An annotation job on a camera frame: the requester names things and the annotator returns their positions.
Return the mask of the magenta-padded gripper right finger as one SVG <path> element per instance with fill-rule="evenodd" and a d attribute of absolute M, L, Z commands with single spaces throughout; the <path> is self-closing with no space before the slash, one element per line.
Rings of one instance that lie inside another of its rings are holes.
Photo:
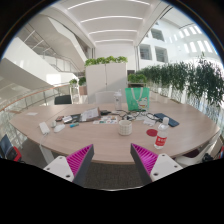
<path fill-rule="evenodd" d="M 182 169 L 182 167 L 167 154 L 162 153 L 157 155 L 134 143 L 131 144 L 130 153 L 144 185 Z"/>

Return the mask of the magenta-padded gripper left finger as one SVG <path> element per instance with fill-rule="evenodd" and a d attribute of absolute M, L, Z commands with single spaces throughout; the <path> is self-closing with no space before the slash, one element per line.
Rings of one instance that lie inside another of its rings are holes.
<path fill-rule="evenodd" d="M 94 145 L 90 144 L 67 157 L 58 156 L 44 170 L 82 186 L 93 155 Z"/>

